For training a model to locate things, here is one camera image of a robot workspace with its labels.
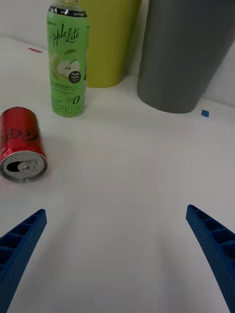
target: coca-cola can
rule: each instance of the coca-cola can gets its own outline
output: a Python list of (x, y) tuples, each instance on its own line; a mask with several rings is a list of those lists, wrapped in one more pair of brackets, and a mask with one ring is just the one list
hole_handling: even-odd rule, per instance
[(26, 108), (14, 107), (1, 115), (1, 171), (16, 182), (38, 179), (47, 170), (36, 115)]

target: can lid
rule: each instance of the can lid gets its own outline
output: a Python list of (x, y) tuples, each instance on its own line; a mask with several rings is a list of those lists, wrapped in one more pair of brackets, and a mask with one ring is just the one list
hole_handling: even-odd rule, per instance
[(14, 181), (32, 181), (47, 170), (47, 161), (38, 153), (20, 151), (9, 155), (2, 162), (3, 175)]

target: gray bin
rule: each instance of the gray bin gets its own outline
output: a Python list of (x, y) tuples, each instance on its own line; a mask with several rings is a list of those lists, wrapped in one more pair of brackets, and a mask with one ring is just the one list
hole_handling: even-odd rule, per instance
[(191, 112), (235, 37), (235, 0), (150, 0), (138, 96)]

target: red tape marker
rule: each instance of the red tape marker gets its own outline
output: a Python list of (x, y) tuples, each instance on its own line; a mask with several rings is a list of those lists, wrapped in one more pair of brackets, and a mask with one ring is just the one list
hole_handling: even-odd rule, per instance
[(37, 53), (43, 53), (42, 51), (39, 51), (39, 50), (36, 50), (36, 49), (33, 49), (33, 48), (28, 48), (28, 50), (31, 50), (31, 51), (37, 52)]

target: plastic bottle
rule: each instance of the plastic bottle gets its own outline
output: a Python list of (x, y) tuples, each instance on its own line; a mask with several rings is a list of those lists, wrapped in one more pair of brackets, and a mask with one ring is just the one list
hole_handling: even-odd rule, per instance
[(56, 0), (47, 13), (51, 104), (61, 116), (83, 113), (89, 24), (78, 0)]

